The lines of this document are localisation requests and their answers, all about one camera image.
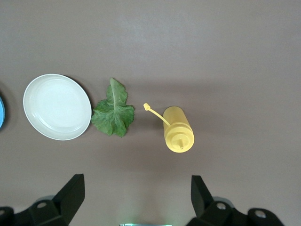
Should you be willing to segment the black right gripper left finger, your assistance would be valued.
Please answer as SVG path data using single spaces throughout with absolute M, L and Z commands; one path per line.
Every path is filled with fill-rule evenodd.
M 0 226 L 69 226 L 84 199 L 84 175 L 75 174 L 56 195 L 39 198 L 19 213 L 0 207 Z

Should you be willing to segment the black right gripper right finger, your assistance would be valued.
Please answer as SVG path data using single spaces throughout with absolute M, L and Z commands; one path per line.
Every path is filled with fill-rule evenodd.
M 271 211 L 239 212 L 225 199 L 214 199 L 201 176 L 191 176 L 191 203 L 196 216 L 186 226 L 285 226 Z

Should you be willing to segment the yellow squeeze bottle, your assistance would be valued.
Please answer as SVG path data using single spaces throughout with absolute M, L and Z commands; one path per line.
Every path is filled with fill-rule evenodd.
M 163 121 L 165 143 L 171 151 L 184 153 L 192 148 L 194 133 L 180 107 L 168 107 L 163 116 L 151 109 L 148 103 L 144 103 L 143 107 Z

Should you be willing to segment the green lettuce leaf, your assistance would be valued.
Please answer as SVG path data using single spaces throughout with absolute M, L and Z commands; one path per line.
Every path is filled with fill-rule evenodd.
M 125 136 L 135 116 L 135 108 L 127 104 L 127 97 L 125 86 L 110 78 L 106 98 L 96 105 L 91 117 L 91 122 L 98 131 L 108 136 Z

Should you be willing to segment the cream white round plate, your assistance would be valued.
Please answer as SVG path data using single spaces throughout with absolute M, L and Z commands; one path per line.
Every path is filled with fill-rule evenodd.
M 40 134 L 60 141 L 81 136 L 89 127 L 92 114 L 85 90 L 59 74 L 33 79 L 24 91 L 23 108 L 29 123 Z

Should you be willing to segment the blue round plate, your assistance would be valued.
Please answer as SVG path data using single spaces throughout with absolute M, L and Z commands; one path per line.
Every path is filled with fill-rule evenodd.
M 6 118 L 6 107 L 5 102 L 0 95 L 0 129 L 3 127 Z

